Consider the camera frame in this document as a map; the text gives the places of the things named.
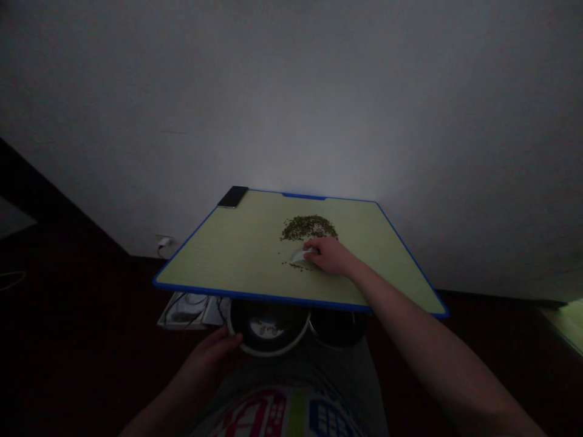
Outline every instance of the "blue board edge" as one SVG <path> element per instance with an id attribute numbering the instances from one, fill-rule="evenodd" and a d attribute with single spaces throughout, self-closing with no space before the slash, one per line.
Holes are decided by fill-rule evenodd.
<path id="1" fill-rule="evenodd" d="M 445 313 L 443 313 L 443 314 L 440 314 L 440 313 L 430 313 L 430 314 L 432 316 L 434 316 L 436 319 L 447 319 L 449 317 L 448 307 L 442 301 L 442 298 L 441 298 L 441 296 L 439 296 L 439 293 L 435 291 L 435 288 L 433 288 L 433 285 L 431 285 L 431 282 L 429 282 L 429 279 L 427 278 L 427 276 L 425 275 L 425 273 L 421 269 L 421 266 L 418 264 L 417 260 L 415 259 L 415 257 L 413 256 L 413 254 L 411 253 L 411 251 L 409 250 L 409 248 L 407 247 L 407 245 L 405 244 L 405 242 L 403 241 L 403 239 L 401 238 L 401 236 L 399 235 L 399 233 L 397 232 L 397 230 L 395 229 L 393 224 L 390 222 L 389 218 L 384 213 L 383 209 L 378 204 L 378 202 L 375 202 L 374 200 L 351 199 L 351 198 L 344 198 L 344 197 L 311 196 L 311 195 L 283 193 L 283 192 L 279 192 L 279 191 L 269 191 L 269 190 L 259 190 L 259 189 L 250 189 L 250 191 L 271 192 L 271 193 L 275 193 L 275 194 L 281 194 L 285 197 L 307 198 L 307 199 L 312 199 L 312 200 L 326 200 L 327 198 L 333 198 L 333 199 L 338 199 L 338 200 L 353 200 L 356 202 L 374 203 L 378 207 L 378 209 L 383 213 L 384 218 L 387 220 L 387 222 L 389 222 L 390 227 L 396 233 L 397 237 L 399 238 L 399 241 L 405 247 L 405 250 L 407 251 L 407 253 L 411 257 L 411 259 L 413 260 L 413 262 L 415 263 L 415 265 L 417 266 L 417 268 L 419 269 L 419 271 L 423 275 L 423 278 L 425 279 L 425 281 L 427 282 L 427 284 L 429 285 L 431 290 L 433 290 L 433 293 L 435 293 L 435 296 L 437 297 L 437 299 L 439 300 L 443 309 L 445 310 Z M 174 284 L 158 282 L 158 276 L 160 275 L 160 273 L 162 273 L 164 271 L 166 266 L 168 264 L 170 264 L 170 261 L 172 261 L 174 259 L 174 257 L 186 245 L 186 243 L 188 243 L 190 241 L 190 239 L 193 237 L 193 235 L 196 234 L 196 232 L 200 229 L 200 227 L 205 224 L 205 221 L 208 220 L 208 218 L 215 212 L 216 209 L 217 209 L 217 206 L 215 206 L 213 208 L 213 210 L 208 214 L 208 216 L 205 217 L 205 219 L 202 221 L 202 223 L 198 225 L 198 227 L 194 230 L 194 232 L 192 234 L 190 234 L 190 236 L 186 239 L 186 241 L 184 241 L 184 243 L 182 243 L 182 246 L 180 246 L 180 248 L 174 253 L 174 255 L 172 255 L 172 257 L 164 264 L 164 267 L 162 267 L 162 269 L 160 269 L 160 271 L 156 274 L 156 276 L 152 280 L 152 284 L 156 288 L 160 288 L 161 290 L 168 290 L 168 291 L 181 291 L 183 293 L 200 293 L 200 294 L 208 294 L 210 296 L 232 297 L 235 299 L 252 299 L 252 297 L 257 296 L 257 294 L 243 293 L 241 291 L 217 290 L 214 288 L 201 288 L 201 287 L 193 287 L 193 286 L 186 286 L 186 285 L 174 285 Z M 300 305 L 308 305 L 311 307 L 318 307 L 318 308 L 333 308 L 335 310 L 354 311 L 356 313 L 372 313 L 372 309 L 368 306 L 365 306 L 365 305 L 349 305 L 347 303 L 325 302 L 322 300 L 308 300 L 308 299 L 296 299 L 296 298 L 292 298 L 292 297 L 266 296 L 264 294 L 261 294 L 260 296 L 262 296 L 261 300 L 269 301 L 269 302 L 289 303 L 289 304 L 296 304 L 296 305 L 300 304 Z"/>

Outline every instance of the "smartphone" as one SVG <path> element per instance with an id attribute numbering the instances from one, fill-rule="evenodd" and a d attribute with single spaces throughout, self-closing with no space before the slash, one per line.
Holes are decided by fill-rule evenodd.
<path id="1" fill-rule="evenodd" d="M 232 186 L 227 194 L 218 202 L 217 206 L 223 208 L 236 208 L 249 187 Z"/>

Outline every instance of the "white wall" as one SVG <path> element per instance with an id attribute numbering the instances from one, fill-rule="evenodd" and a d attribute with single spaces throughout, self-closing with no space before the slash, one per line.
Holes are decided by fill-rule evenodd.
<path id="1" fill-rule="evenodd" d="M 571 2 L 5 4 L 0 135 L 131 254 L 248 185 L 379 201 L 438 288 L 583 294 L 518 287 L 583 258 Z"/>
<path id="2" fill-rule="evenodd" d="M 0 239 L 15 234 L 36 223 L 36 220 L 0 197 Z"/>

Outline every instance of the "left hand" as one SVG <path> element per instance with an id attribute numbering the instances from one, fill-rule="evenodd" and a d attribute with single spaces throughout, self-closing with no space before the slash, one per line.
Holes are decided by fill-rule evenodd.
<path id="1" fill-rule="evenodd" d="M 188 356 L 167 390 L 174 396 L 204 407 L 225 377 L 224 365 L 231 364 L 227 357 L 239 348 L 242 341 L 242 334 L 229 337 L 227 327 L 213 332 Z"/>

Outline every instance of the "dark floor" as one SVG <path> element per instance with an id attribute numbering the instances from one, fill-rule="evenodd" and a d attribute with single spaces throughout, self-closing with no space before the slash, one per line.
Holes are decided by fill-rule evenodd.
<path id="1" fill-rule="evenodd" d="M 27 271 L 1 294 L 5 424 L 25 435 L 115 435 L 159 392 L 205 335 L 156 326 L 170 297 L 151 285 L 162 264 L 81 229 L 36 225 L 0 240 L 0 273 Z M 509 299 L 442 297 L 445 325 L 550 436 L 581 435 L 583 362 L 543 318 Z M 391 435 L 455 435 L 376 319 L 367 338 Z"/>

